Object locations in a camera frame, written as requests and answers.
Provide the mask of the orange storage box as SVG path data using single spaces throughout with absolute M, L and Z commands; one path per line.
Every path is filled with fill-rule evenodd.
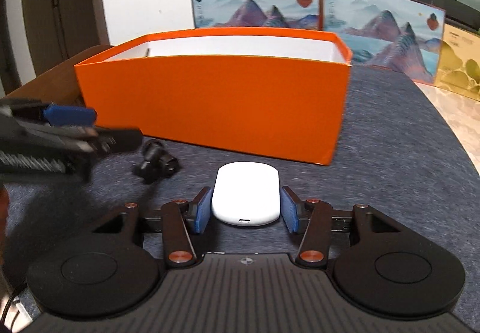
M 75 72 L 102 127 L 326 166 L 351 61 L 331 32 L 199 28 L 140 36 Z

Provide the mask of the left mountain painting box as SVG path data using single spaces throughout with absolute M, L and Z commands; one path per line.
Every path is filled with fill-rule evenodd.
M 320 0 L 191 0 L 196 28 L 317 30 Z

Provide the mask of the right mountain painting box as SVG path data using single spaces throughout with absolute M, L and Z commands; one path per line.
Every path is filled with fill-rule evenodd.
M 352 50 L 352 63 L 432 84 L 445 11 L 414 0 L 323 0 L 323 28 Z

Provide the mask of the mountain painting box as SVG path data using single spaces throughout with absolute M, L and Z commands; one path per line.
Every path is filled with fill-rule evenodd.
M 352 50 L 352 63 L 432 84 L 445 11 L 414 0 L 323 0 L 323 28 Z
M 196 28 L 317 30 L 320 0 L 191 0 Z

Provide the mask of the yellow gift box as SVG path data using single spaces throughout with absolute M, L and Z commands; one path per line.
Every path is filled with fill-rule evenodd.
M 479 59 L 479 35 L 446 24 L 434 85 L 479 101 Z

